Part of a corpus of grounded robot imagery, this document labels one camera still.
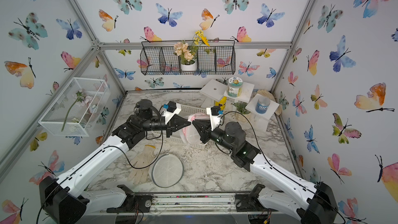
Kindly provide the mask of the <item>white mesh laundry bag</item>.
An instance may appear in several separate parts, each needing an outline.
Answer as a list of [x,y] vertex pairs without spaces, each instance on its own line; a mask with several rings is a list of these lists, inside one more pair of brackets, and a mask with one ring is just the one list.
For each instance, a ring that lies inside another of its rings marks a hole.
[[160,188],[176,185],[183,177],[183,162],[174,154],[163,154],[152,165],[149,175],[153,183]]

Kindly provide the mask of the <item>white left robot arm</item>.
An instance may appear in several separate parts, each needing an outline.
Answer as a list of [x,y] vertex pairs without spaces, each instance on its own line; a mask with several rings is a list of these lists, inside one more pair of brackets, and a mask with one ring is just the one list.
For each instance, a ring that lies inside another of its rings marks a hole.
[[169,102],[162,112],[150,100],[140,100],[135,112],[108,139],[77,165],[56,178],[39,184],[41,210],[57,224],[76,224],[83,216],[105,210],[108,213],[136,211],[134,193],[125,185],[98,193],[84,192],[105,168],[126,155],[148,131],[164,131],[167,137],[191,125],[179,116],[180,104]]

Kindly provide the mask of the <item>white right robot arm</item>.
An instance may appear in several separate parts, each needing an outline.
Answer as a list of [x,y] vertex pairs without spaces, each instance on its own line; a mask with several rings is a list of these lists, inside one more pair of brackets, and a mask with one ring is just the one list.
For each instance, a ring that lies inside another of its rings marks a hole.
[[280,191],[257,185],[251,192],[251,205],[262,205],[287,214],[302,224],[332,224],[338,210],[333,191],[323,182],[314,184],[285,170],[246,140],[238,122],[229,122],[224,129],[212,128],[208,120],[195,120],[193,126],[203,143],[214,141],[228,149],[233,162],[257,174]]

